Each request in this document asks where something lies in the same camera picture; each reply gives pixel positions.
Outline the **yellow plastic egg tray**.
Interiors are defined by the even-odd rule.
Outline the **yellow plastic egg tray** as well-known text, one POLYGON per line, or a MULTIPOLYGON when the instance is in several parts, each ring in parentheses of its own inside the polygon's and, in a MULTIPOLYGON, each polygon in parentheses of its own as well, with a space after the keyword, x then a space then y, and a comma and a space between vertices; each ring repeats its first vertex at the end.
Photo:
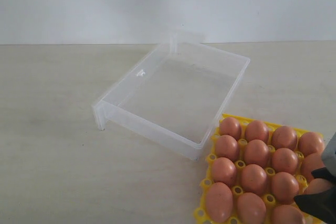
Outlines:
MULTIPOLYGON (((240 125, 241 125, 241 137, 240 137, 239 140, 237 140, 238 146, 240 148, 239 159, 236 162, 233 162, 236 166, 236 169, 237 169, 237 177, 236 177, 236 182, 235 182, 234 186, 229 187, 232 191, 232 194, 233 194, 232 215, 225 222, 215 222, 208 216, 208 214, 205 211, 205 194, 206 194, 207 190, 209 189, 209 187, 212 184, 215 183, 212 180, 212 177, 211 177, 211 165, 214 162, 214 160, 219 158, 215 154, 215 142, 221 136, 219 134, 219 127, 218 127, 215 130, 215 133, 212 136, 213 146, 212 146, 211 152, 206 158, 206 161, 207 161, 207 164, 208 164, 206 176, 200 183, 200 186, 203 190, 203 193, 202 193, 202 196, 201 196, 200 205, 194 212, 194 216, 195 216, 195 219, 196 219, 197 223, 242 223, 241 220, 239 219, 238 213, 237 213, 237 199, 243 193, 247 193, 243 190, 243 188, 241 187, 241 183, 240 183, 241 172, 247 166, 247 164, 244 161, 244 152, 245 152, 245 147, 248 144, 248 142, 245 139, 244 135, 245 135, 245 129, 246 129, 247 125, 254 120, 249 119, 249 118, 239 117, 239 116, 227 115, 227 114, 223 115, 222 120, 224 118, 227 118, 227 117, 236 118, 240 122, 240 125)), ((266 205, 266 219, 265 219, 264 223, 271 223, 272 211, 277 206, 291 205, 291 206, 296 207, 297 209, 299 209, 299 207, 297 206, 295 201, 293 201, 293 203, 291 203, 291 204, 281 204, 275 199, 275 197, 271 193, 271 179, 277 173, 271 166, 271 158, 272 158, 273 153, 276 151, 276 149, 271 145, 271 138, 272 138, 272 135, 273 135, 274 131, 277 128, 283 126, 283 125, 273 124, 273 123, 269 123, 269 122, 264 122, 264 123, 268 126, 268 130, 269 130, 269 139, 268 139, 268 142, 267 142, 266 145, 269 148, 270 157, 269 157, 267 166, 265 168, 263 168, 265 170, 266 174, 267 174, 267 177, 268 177, 267 190, 262 196, 259 196, 259 197, 263 200, 263 202, 266 205)), ((300 173, 301 163, 302 163, 302 161, 304 160, 305 157, 298 150, 298 142, 299 142, 300 137, 304 133, 311 132, 311 131, 306 131, 306 130, 296 129, 296 128, 294 128, 294 130, 296 131, 298 141, 297 141, 296 148, 293 150, 293 152, 298 156, 299 164, 298 164, 296 173, 293 174, 293 176, 295 177, 295 179, 297 180, 297 182, 299 184, 299 194, 298 195, 305 195, 304 191, 309 186, 309 183, 307 182, 306 178, 304 176, 302 176, 301 173, 300 173)), ((301 212, 304 215, 306 223, 320 223, 321 222, 320 219, 318 219, 314 216, 311 216, 311 215, 309 215, 309 214, 307 214, 303 211, 301 211, 301 212)))

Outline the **clear plastic container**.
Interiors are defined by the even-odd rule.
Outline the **clear plastic container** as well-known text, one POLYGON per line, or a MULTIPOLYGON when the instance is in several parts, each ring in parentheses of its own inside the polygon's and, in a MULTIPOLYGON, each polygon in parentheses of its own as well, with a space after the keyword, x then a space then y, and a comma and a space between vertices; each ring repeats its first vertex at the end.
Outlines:
POLYGON ((92 105, 98 128, 111 121, 199 159, 250 63, 203 41, 172 31, 92 105))

